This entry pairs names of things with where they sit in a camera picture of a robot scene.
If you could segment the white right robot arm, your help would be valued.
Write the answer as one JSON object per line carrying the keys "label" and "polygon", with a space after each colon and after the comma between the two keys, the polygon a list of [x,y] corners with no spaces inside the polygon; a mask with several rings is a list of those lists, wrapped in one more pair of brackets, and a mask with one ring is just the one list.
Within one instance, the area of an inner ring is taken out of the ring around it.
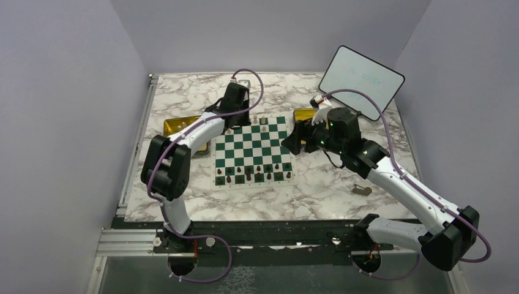
{"label": "white right robot arm", "polygon": [[437,269],[450,271],[476,242],[479,213],[471,206],[459,208],[393,164],[388,150],[361,136],[358,116],[347,108],[331,110],[327,122],[296,121],[281,145],[294,155],[318,150],[338,155],[342,167],[388,192],[420,221],[368,214],[353,229],[352,242],[361,249],[396,245],[420,252]]}

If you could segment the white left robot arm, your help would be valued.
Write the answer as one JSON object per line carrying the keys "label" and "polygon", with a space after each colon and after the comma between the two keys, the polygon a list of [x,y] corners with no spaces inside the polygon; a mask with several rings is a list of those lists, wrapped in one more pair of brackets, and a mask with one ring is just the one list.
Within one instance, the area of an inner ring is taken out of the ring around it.
{"label": "white left robot arm", "polygon": [[184,129],[164,137],[152,138],[141,171],[141,182],[148,195],[157,200],[170,231],[169,243],[177,251],[192,245],[187,231],[191,219],[187,214],[183,193],[190,179],[193,155],[213,138],[232,127],[249,125],[250,83],[231,82],[222,98],[207,107],[200,117]]}

